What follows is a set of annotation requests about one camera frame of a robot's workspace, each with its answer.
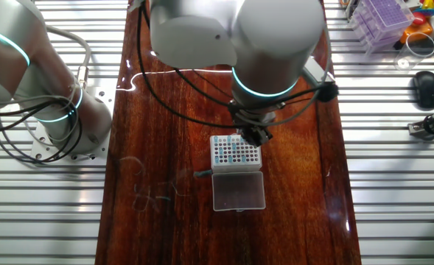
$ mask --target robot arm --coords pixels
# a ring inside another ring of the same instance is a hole
[[[288,96],[300,76],[313,87],[334,82],[310,57],[325,28],[318,1],[150,0],[156,56],[176,68],[232,66],[232,104],[241,108]],[[272,135],[248,120],[265,124],[283,106],[232,114],[246,127],[243,138],[259,146]]]
[[[35,99],[21,103],[23,108],[43,103],[48,96],[71,99],[83,126],[83,136],[74,152],[87,153],[107,138],[111,115],[103,102],[81,86],[50,43],[37,7],[30,0],[0,0],[0,108],[12,98]],[[72,130],[68,114],[59,105],[35,114],[58,146],[63,141],[55,139],[64,139]],[[73,135],[79,135],[77,127],[75,130]]]

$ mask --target reddish wood surface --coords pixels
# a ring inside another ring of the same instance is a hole
[[[295,121],[272,127],[262,147],[267,208],[214,212],[209,137],[228,135],[162,108],[144,86],[136,54],[137,11],[127,17],[122,67],[108,154],[97,264],[360,264],[354,209],[337,101],[318,103]],[[158,95],[176,110],[230,124],[228,111],[204,99],[150,54],[142,52]],[[317,49],[323,61],[323,43]],[[230,92],[228,68],[206,73]],[[191,71],[185,75],[225,96]],[[296,91],[307,89],[301,80]],[[303,107],[290,105],[278,119]]]

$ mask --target gray cable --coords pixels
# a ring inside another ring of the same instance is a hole
[[[89,64],[89,60],[91,59],[92,51],[91,51],[91,47],[89,46],[89,44],[83,38],[81,38],[78,35],[75,35],[73,33],[70,33],[66,30],[58,29],[58,28],[55,28],[53,26],[46,26],[46,30],[48,32],[53,33],[53,34],[57,34],[59,36],[63,36],[65,38],[77,41],[85,49],[85,58],[84,58],[84,62],[81,66],[87,66]]]
[[[328,31],[328,25],[327,24],[325,24],[323,31],[325,32],[325,38],[326,38],[326,67],[325,67],[325,72],[323,73],[323,77],[322,77],[323,81],[322,82],[325,83],[326,78],[328,77],[329,69],[332,67],[332,61],[331,61],[332,44],[331,44],[331,41],[329,39],[329,31]],[[313,104],[313,102],[315,102],[315,100],[318,98],[319,94],[320,94],[320,91],[316,91],[315,94],[313,95],[312,99],[307,103],[307,105],[303,109],[301,109],[299,112],[297,112],[296,114],[294,114],[290,118],[282,120],[282,121],[263,123],[263,122],[259,122],[259,121],[250,120],[250,119],[244,117],[243,115],[241,115],[240,113],[237,113],[236,115],[238,116],[238,118],[242,119],[243,121],[246,121],[249,124],[253,124],[253,125],[257,125],[257,126],[269,127],[269,126],[281,125],[281,124],[287,123],[289,121],[292,121],[293,119],[298,118],[305,110],[307,110],[310,107],[310,105]]]

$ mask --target computer mouse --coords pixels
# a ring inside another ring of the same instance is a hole
[[[418,106],[434,108],[434,73],[430,71],[420,71],[413,78],[413,85],[418,97]]]

